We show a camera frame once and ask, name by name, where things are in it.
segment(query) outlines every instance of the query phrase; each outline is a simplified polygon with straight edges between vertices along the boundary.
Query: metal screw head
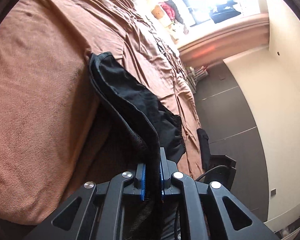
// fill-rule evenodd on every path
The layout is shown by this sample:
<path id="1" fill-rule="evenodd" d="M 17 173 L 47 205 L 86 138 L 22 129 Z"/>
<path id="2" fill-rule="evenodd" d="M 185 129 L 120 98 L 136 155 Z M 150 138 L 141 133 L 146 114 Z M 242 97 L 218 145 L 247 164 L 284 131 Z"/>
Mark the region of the metal screw head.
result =
<path id="1" fill-rule="evenodd" d="M 84 187 L 89 189 L 89 188 L 93 188 L 94 183 L 92 181 L 88 181 L 84 184 Z"/>
<path id="2" fill-rule="evenodd" d="M 213 187 L 215 189 L 221 188 L 221 183 L 218 181 L 213 181 L 213 182 L 211 182 L 210 185 L 211 185 L 211 187 Z"/>
<path id="3" fill-rule="evenodd" d="M 183 173 L 180 171 L 177 171 L 177 172 L 173 173 L 173 177 L 175 177 L 176 179 L 182 179 Z"/>
<path id="4" fill-rule="evenodd" d="M 130 171 L 125 171 L 124 173 L 122 173 L 122 177 L 124 178 L 131 178 L 132 177 L 132 173 Z"/>

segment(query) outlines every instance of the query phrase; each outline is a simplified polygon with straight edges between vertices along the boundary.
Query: black cloth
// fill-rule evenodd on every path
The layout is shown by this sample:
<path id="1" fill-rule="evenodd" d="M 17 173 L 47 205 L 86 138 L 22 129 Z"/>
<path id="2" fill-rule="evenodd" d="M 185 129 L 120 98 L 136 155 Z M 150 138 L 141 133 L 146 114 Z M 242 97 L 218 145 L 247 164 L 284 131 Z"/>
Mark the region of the black cloth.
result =
<path id="1" fill-rule="evenodd" d="M 91 55 L 90 80 L 103 106 L 129 136 L 133 162 L 146 164 L 146 198 L 130 239 L 159 239 L 163 225 L 160 181 L 160 147 L 168 160 L 178 162 L 185 153 L 181 119 L 165 108 L 112 56 Z"/>
<path id="2" fill-rule="evenodd" d="M 210 11 L 210 17 L 213 20 L 213 22 L 220 23 L 227 19 L 240 15 L 241 13 L 233 8 L 235 4 L 238 3 L 234 0 L 229 0 L 225 4 L 218 4 L 215 9 Z"/>
<path id="3" fill-rule="evenodd" d="M 205 130 L 199 128 L 197 129 L 200 152 L 201 152 L 201 162 L 202 168 L 204 171 L 209 169 L 209 160 L 210 160 L 210 148 L 209 148 L 209 137 Z"/>

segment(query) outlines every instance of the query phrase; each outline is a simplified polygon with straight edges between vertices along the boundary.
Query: bed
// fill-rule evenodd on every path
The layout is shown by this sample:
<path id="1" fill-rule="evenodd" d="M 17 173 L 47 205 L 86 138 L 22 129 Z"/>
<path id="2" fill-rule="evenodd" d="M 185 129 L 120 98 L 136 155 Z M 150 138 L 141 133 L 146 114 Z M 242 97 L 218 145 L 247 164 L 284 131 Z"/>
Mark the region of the bed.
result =
<path id="1" fill-rule="evenodd" d="M 84 182 L 124 171 L 130 149 L 91 88 L 91 53 L 110 51 L 180 115 L 178 168 L 202 174 L 185 71 L 141 15 L 131 0 L 20 0 L 0 24 L 0 219 L 36 225 Z"/>

